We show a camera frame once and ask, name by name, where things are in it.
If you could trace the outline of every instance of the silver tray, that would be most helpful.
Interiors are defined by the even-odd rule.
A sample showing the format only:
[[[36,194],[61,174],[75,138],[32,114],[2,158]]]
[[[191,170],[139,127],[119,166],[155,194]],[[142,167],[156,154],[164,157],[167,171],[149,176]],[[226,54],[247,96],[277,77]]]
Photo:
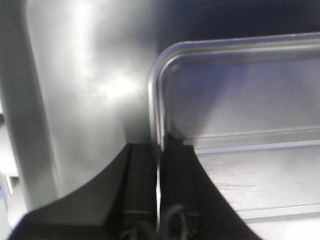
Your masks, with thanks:
[[[157,154],[193,145],[247,223],[320,216],[319,33],[178,43],[148,91]]]

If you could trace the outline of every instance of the black plastic part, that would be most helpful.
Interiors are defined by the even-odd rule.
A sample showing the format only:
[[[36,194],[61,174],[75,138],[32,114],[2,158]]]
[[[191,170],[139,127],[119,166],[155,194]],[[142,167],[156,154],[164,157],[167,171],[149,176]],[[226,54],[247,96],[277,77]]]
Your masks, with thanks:
[[[80,189],[27,214],[9,240],[119,239],[132,145]]]
[[[161,224],[169,224],[169,231],[175,236],[179,236],[185,227],[189,228],[190,233],[195,233],[199,211],[190,158],[185,146],[173,141],[168,144],[161,158],[160,179]],[[182,206],[187,226],[183,226],[181,214],[170,213],[179,206]]]
[[[156,226],[156,160],[150,144],[132,146],[123,198],[123,229],[148,222]]]

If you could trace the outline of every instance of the metal tray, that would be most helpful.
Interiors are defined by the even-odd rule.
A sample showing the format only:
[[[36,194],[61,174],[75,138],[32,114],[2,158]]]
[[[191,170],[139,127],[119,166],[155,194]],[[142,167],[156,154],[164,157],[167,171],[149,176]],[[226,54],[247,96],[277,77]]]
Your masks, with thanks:
[[[248,223],[320,212],[320,34],[182,42],[149,78],[151,137],[193,145]]]

